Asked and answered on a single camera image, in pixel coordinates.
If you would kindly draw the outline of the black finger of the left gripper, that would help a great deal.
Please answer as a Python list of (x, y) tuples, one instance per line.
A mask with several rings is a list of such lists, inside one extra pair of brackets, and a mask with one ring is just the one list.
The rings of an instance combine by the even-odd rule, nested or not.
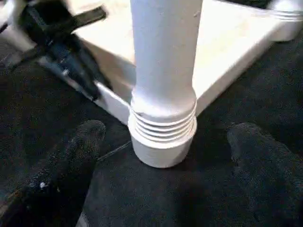
[(84, 62), (85, 66), (90, 70), (90, 74), (93, 76), (94, 80), (102, 83), (109, 89), (112, 89), (112, 86), (109, 80), (105, 77), (104, 73), (100, 70), (100, 67), (90, 51), (90, 49), (84, 44), (82, 40), (79, 39), (77, 35), (71, 35), (72, 40), (79, 47), (80, 59)]
[(68, 70), (68, 76), (77, 82), (93, 100), (96, 100), (99, 98), (99, 89), (90, 70), (80, 59), (79, 50), (72, 39), (66, 42), (55, 42), (50, 47), (51, 56), (57, 60), (60, 67)]

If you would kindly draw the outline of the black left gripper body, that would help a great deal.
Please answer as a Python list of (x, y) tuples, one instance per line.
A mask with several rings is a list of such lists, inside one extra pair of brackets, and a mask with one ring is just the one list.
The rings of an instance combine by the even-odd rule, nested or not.
[(22, 31), (38, 45), (65, 46), (75, 25), (62, 0), (32, 0), (22, 11)]

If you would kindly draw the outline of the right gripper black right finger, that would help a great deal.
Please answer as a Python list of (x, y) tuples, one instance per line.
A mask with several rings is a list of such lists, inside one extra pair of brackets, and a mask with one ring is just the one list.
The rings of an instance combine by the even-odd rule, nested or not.
[(263, 227), (303, 225), (303, 160), (252, 123), (227, 132), (234, 176)]

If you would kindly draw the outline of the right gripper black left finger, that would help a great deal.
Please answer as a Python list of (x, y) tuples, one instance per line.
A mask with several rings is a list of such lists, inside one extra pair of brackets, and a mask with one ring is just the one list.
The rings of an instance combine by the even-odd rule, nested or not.
[(32, 166), (20, 156), (3, 156), (1, 226), (76, 226), (105, 135), (103, 122), (88, 120), (66, 133)]

